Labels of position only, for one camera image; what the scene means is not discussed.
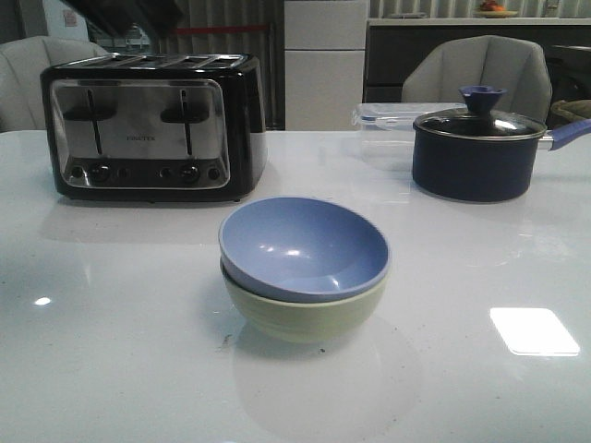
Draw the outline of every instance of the blue bowl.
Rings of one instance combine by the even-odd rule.
[[[390,249],[369,221],[314,198],[277,197],[232,212],[219,232],[222,263],[240,286],[291,303],[363,293],[390,266]]]

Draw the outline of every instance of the gray chair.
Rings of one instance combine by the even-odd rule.
[[[544,122],[552,87],[542,48],[534,42],[485,35],[435,48],[403,85],[403,102],[461,102],[461,86],[490,85],[507,93],[496,109]]]
[[[98,44],[30,37],[0,45],[0,132],[45,129],[40,74],[51,65],[107,54]]]

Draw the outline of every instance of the bowl rim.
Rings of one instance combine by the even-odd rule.
[[[337,298],[332,301],[328,302],[311,302],[311,303],[298,303],[298,302],[286,302],[284,300],[277,300],[274,298],[265,297],[264,295],[259,295],[257,293],[253,293],[249,291],[247,288],[242,287],[237,281],[235,281],[227,272],[225,267],[223,266],[222,261],[220,261],[220,268],[222,269],[223,278],[232,284],[236,289],[239,289],[241,292],[247,294],[250,298],[255,299],[259,302],[264,302],[270,305],[277,305],[282,307],[294,307],[298,309],[312,309],[312,308],[320,308],[320,307],[330,307],[330,306],[337,306],[337,305],[344,305],[347,303],[354,303],[356,300],[366,298],[369,295],[375,294],[376,292],[380,292],[381,288],[386,285],[387,279],[381,279],[378,283],[374,284],[363,293],[358,293],[351,297],[346,298]]]
[[[371,279],[364,281],[363,283],[360,283],[355,286],[351,286],[351,287],[347,288],[346,290],[335,290],[335,291],[293,291],[288,288],[273,284],[272,282],[251,276],[248,272],[246,272],[243,269],[242,266],[238,266],[236,264],[236,262],[233,260],[233,258],[231,257],[231,255],[228,254],[228,251],[225,247],[225,242],[223,240],[224,228],[225,228],[226,224],[230,221],[230,219],[232,219],[232,217],[234,217],[239,211],[244,210],[244,208],[254,206],[254,205],[269,201],[269,200],[279,200],[279,199],[313,201],[313,202],[321,203],[323,205],[330,205],[330,206],[333,206],[339,210],[344,210],[346,212],[349,212],[349,213],[353,214],[355,217],[357,217],[358,219],[362,220],[364,223],[366,223],[368,226],[370,226],[372,229],[375,230],[375,232],[378,234],[379,238],[381,239],[381,241],[383,242],[383,244],[386,247],[386,252],[387,252],[386,259],[384,260],[383,266],[381,267],[380,271],[377,272]],[[388,271],[389,271],[391,263],[392,263],[392,250],[390,248],[390,244],[388,242],[388,239],[374,223],[369,221],[366,217],[362,216],[358,212],[356,212],[354,210],[350,210],[343,205],[339,205],[337,203],[333,203],[333,202],[327,201],[325,199],[314,198],[314,197],[274,196],[274,197],[259,198],[256,200],[249,201],[249,202],[241,205],[240,207],[234,209],[232,212],[230,212],[230,214],[228,214],[223,219],[222,223],[220,224],[220,228],[218,230],[218,242],[219,242],[219,245],[221,248],[223,258],[229,260],[231,265],[233,267],[235,267],[240,273],[245,275],[248,279],[256,281],[260,286],[262,286],[265,290],[268,291],[267,293],[257,292],[256,293],[257,296],[261,296],[261,297],[265,297],[265,298],[269,298],[269,299],[273,299],[273,300],[277,300],[277,301],[282,301],[282,302],[286,302],[286,303],[295,303],[295,304],[311,303],[311,304],[316,305],[318,303],[329,303],[329,302],[334,302],[337,300],[344,300],[346,298],[353,297],[357,294],[363,293],[364,291],[368,291],[373,286],[376,286],[377,284],[379,284],[380,281],[382,281],[386,277],[386,275],[388,274]],[[294,300],[295,298],[299,298],[302,296],[306,299],[306,301],[297,302]]]

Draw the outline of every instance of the black toaster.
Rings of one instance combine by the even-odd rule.
[[[267,161],[259,60],[108,54],[42,73],[58,192],[99,200],[238,200]]]

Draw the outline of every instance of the red stripe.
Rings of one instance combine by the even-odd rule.
[[[175,34],[237,34],[239,32],[258,32],[268,30],[269,25],[246,25],[246,26],[211,26],[208,28],[177,28]]]

